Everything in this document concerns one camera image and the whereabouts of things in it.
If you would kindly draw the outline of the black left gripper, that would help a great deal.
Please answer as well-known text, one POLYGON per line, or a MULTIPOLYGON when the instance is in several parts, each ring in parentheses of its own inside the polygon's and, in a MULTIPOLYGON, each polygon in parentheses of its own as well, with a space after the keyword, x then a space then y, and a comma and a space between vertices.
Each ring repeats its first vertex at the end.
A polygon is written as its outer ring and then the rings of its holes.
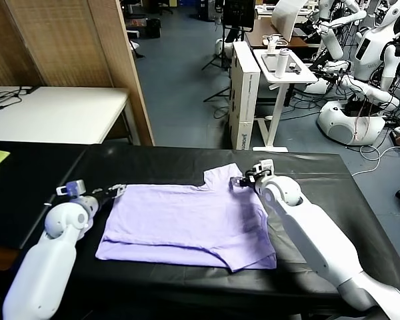
POLYGON ((106 202, 117 199, 124 194, 126 184, 118 183, 108 188, 97 188, 91 192, 91 196, 94 197, 98 205, 104 205, 106 202))

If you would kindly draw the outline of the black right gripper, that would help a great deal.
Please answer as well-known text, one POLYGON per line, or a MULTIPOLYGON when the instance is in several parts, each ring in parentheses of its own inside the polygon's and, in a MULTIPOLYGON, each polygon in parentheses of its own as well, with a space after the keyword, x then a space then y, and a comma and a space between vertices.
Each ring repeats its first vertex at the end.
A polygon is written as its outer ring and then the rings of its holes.
POLYGON ((246 171, 244 177, 232 177, 230 187, 233 190, 239 190, 243 187, 254 187, 256 181, 260 178, 260 174, 254 171, 246 171))

